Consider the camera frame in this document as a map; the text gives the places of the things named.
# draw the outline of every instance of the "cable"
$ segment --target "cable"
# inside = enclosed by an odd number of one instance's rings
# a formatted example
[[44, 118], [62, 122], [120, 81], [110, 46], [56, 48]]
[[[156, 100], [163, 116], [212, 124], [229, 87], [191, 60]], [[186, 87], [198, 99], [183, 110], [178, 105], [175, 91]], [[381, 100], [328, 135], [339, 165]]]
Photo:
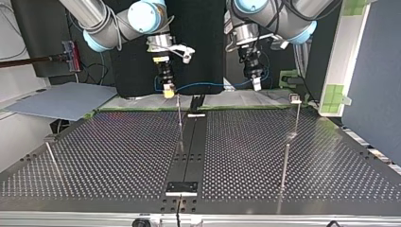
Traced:
[[84, 81], [84, 83], [87, 83], [89, 79], [91, 79], [94, 83], [97, 83], [96, 80], [89, 73], [88, 68], [86, 67], [86, 65], [83, 62], [81, 62], [80, 64], [82, 65], [83, 71], [85, 71], [85, 73], [87, 75], [86, 80]]
[[280, 12], [281, 12], [280, 7], [278, 6], [278, 0], [274, 0], [274, 5], [276, 7], [276, 14], [274, 15], [274, 17], [277, 16], [277, 23], [276, 23], [276, 29], [274, 30], [274, 35], [277, 35], [278, 29], [280, 28]]
[[102, 76], [101, 76], [101, 80], [99, 82], [99, 85], [103, 85], [103, 80], [106, 78], [106, 65], [104, 63], [103, 54], [102, 53], [99, 53], [99, 54], [100, 54], [100, 58], [101, 58], [101, 63], [104, 66], [103, 69], [102, 69], [102, 74], [101, 74]]
[[[269, 68], [266, 68], [265, 69], [265, 75], [266, 76], [264, 76], [260, 81], [264, 81], [264, 80], [268, 79], [269, 78], [269, 74], [270, 74]], [[194, 87], [194, 86], [216, 86], [216, 87], [234, 87], [234, 88], [236, 88], [236, 87], [244, 86], [244, 85], [246, 85], [248, 83], [251, 83], [251, 82], [252, 81], [250, 79], [245, 81], [245, 82], [238, 83], [238, 84], [233, 84], [233, 85], [227, 85], [227, 84], [223, 84], [223, 83], [212, 83], [212, 82], [196, 82], [196, 83], [191, 83], [191, 84], [184, 85], [183, 87], [180, 87], [180, 88], [176, 89], [176, 91], [179, 92], [181, 90], [187, 89], [189, 87]], [[156, 92], [162, 92], [163, 91], [163, 90], [157, 89], [157, 76], [154, 78], [154, 90]]]
[[177, 207], [177, 213], [176, 213], [176, 218], [177, 218], [177, 227], [181, 227], [181, 221], [180, 221], [180, 206], [181, 206], [181, 199], [183, 196], [180, 196], [180, 201], [178, 202], [178, 207]]
[[105, 73], [104, 73], [104, 75], [101, 77], [101, 79], [100, 79], [99, 82], [97, 82], [97, 81], [95, 81], [95, 80], [93, 79], [93, 81], [94, 81], [96, 84], [100, 85], [100, 83], [102, 82], [102, 80], [104, 80], [104, 78], [106, 77], [106, 75], [109, 74], [110, 69], [109, 69], [109, 67], [107, 67], [106, 65], [101, 64], [101, 63], [92, 63], [92, 64], [90, 64], [90, 65], [88, 65], [88, 66], [85, 66], [84, 69], [89, 70], [89, 69], [90, 69], [91, 67], [93, 67], [93, 66], [101, 66], [101, 67], [103, 67], [103, 69], [105, 70]]
[[82, 28], [80, 28], [75, 22], [74, 19], [72, 17], [72, 14], [70, 11], [68, 11], [68, 19], [71, 21], [72, 25], [80, 32], [83, 32]]
[[337, 3], [336, 3], [336, 5], [334, 5], [333, 8], [331, 8], [331, 9], [330, 9], [328, 12], [326, 12], [324, 15], [322, 15], [322, 16], [317, 16], [317, 17], [307, 17], [307, 16], [303, 15], [299, 10], [297, 10], [297, 9], [295, 8], [294, 1], [293, 1], [293, 0], [289, 0], [289, 1], [288, 1], [288, 0], [283, 0], [283, 3], [286, 5], [286, 7], [287, 7], [292, 13], [294, 13], [295, 15], [297, 15], [297, 16], [298, 16], [299, 18], [301, 18], [301, 19], [303, 19], [303, 20], [305, 20], [305, 21], [319, 21], [319, 20], [321, 20], [321, 19], [327, 17], [328, 15], [330, 15], [334, 10], [336, 10], [336, 8], [337, 8], [338, 6], [341, 5], [342, 0], [338, 0]]
[[78, 74], [77, 74], [77, 73], [75, 73], [74, 75], [76, 76], [76, 82], [77, 82], [77, 83], [79, 83]]
[[305, 78], [304, 78], [303, 72], [301, 71], [301, 63], [300, 63], [299, 58], [298, 58], [298, 53], [296, 52], [295, 49], [294, 49], [294, 57], [295, 57], [295, 60], [297, 61], [297, 64], [298, 64], [299, 67], [300, 67], [300, 70], [299, 70], [300, 75], [299, 75], [298, 77], [302, 79], [302, 81], [303, 81], [303, 83], [304, 83], [304, 87], [306, 88], [306, 91], [309, 93], [310, 97], [312, 97], [312, 99], [313, 99], [313, 101], [315, 102], [316, 106], [317, 106], [318, 108], [320, 108], [320, 105], [319, 105], [318, 100], [315, 99], [315, 97], [312, 95], [312, 93], [311, 93], [310, 90], [309, 90], [309, 87], [308, 87], [307, 84], [306, 84], [306, 80], [305, 80]]
[[[14, 14], [14, 10], [12, 9], [12, 7], [10, 7], [10, 6], [8, 6], [8, 5], [4, 4], [4, 3], [0, 3], [0, 8], [8, 9], [12, 14]], [[3, 14], [3, 16], [6, 18], [6, 20], [8, 21], [8, 23], [11, 25], [11, 27], [12, 27], [12, 29], [15, 31], [15, 33], [16, 33], [19, 37], [23, 38], [23, 36], [21, 35], [21, 32], [20, 32], [20, 31], [18, 30], [18, 28], [11, 22], [11, 20], [8, 18], [8, 16], [7, 16], [2, 10], [0, 10], [0, 12], [1, 12], [1, 14]], [[1, 58], [0, 61], [10, 60], [10, 59], [13, 59], [13, 58], [20, 57], [20, 56], [22, 56], [23, 54], [25, 54], [25, 52], [26, 52], [26, 46], [24, 45], [23, 50], [21, 50], [18, 54], [15, 54], [15, 55], [12, 55], [12, 56], [9, 56], [9, 57], [5, 57], [5, 58]]]

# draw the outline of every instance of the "metal plate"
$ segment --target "metal plate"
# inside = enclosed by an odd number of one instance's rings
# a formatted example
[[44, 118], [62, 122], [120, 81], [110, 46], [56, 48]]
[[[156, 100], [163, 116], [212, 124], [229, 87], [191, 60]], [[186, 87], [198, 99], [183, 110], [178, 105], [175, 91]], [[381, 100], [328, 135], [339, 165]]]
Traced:
[[203, 166], [189, 164], [186, 178], [201, 184], [196, 212], [401, 215], [400, 176], [314, 110], [301, 111], [296, 135], [295, 122], [292, 109], [209, 112], [195, 129], [204, 146], [191, 149]]
[[99, 113], [1, 175], [1, 210], [160, 212], [178, 115]]

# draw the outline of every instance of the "gray cable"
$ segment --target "gray cable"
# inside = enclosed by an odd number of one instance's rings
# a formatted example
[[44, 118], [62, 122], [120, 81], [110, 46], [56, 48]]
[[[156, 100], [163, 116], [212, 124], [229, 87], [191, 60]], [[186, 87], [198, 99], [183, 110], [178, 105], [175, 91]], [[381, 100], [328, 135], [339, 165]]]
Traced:
[[102, 70], [102, 74], [101, 74], [101, 81], [100, 81], [100, 84], [99, 85], [103, 85], [103, 81], [104, 81], [104, 78], [106, 77], [106, 64], [105, 64], [105, 62], [104, 62], [104, 57], [103, 57], [103, 54], [102, 53], [100, 53], [100, 58], [101, 58], [101, 63], [103, 64], [103, 70]]
[[[4, 3], [0, 3], [0, 8], [4, 8], [9, 10], [12, 14], [14, 14], [14, 10], [12, 9], [12, 7], [4, 4]], [[1, 14], [3, 14], [3, 16], [6, 18], [6, 20], [8, 21], [8, 23], [11, 25], [12, 29], [15, 31], [15, 33], [20, 36], [21, 38], [23, 38], [23, 36], [21, 35], [21, 32], [18, 30], [18, 28], [11, 22], [11, 20], [8, 18], [8, 16], [4, 13], [4, 11], [0, 10]], [[26, 46], [24, 46], [23, 50], [21, 52], [19, 52], [16, 55], [13, 56], [9, 56], [6, 58], [1, 58], [0, 61], [4, 61], [4, 60], [10, 60], [13, 58], [17, 58], [20, 57], [21, 55], [23, 55], [26, 52]]]

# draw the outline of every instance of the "black panel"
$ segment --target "black panel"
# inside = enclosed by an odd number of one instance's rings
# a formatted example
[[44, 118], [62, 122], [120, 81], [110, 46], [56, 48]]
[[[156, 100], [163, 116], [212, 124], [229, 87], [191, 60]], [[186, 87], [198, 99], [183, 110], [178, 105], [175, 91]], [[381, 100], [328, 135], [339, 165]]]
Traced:
[[343, 123], [401, 164], [401, 1], [371, 5]]
[[[128, 8], [135, 1], [105, 1], [116, 12]], [[216, 0], [167, 0], [168, 14], [175, 20], [170, 26], [178, 43], [186, 43], [197, 53], [189, 65], [175, 58], [174, 71], [178, 87], [208, 81], [222, 83], [225, 73], [224, 54], [224, 1]], [[153, 81], [156, 66], [147, 53], [146, 37], [124, 44], [123, 50], [112, 51], [113, 71], [118, 93], [123, 97], [154, 94]], [[194, 87], [183, 94], [216, 94], [219, 87]]]
[[[65, 9], [55, 0], [11, 0], [18, 26], [31, 58], [63, 52], [62, 41], [70, 40]], [[69, 75], [68, 65], [60, 62], [33, 64], [38, 77]]]

